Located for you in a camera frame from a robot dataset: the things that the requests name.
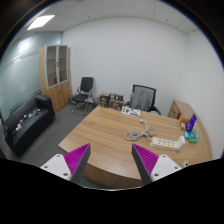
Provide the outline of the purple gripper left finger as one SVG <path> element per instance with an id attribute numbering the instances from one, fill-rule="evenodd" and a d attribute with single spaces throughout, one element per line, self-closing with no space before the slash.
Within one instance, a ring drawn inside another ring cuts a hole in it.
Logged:
<path id="1" fill-rule="evenodd" d="M 90 154 L 90 144 L 85 144 L 65 155 L 54 155 L 41 166 L 41 169 L 72 183 L 79 184 Z"/>

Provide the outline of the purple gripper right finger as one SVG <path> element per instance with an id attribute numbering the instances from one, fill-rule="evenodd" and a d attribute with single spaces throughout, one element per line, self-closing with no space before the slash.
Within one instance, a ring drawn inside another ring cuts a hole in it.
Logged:
<path id="1" fill-rule="evenodd" d="M 144 185 L 181 170 L 167 155 L 157 155 L 137 144 L 132 145 L 132 156 Z"/>

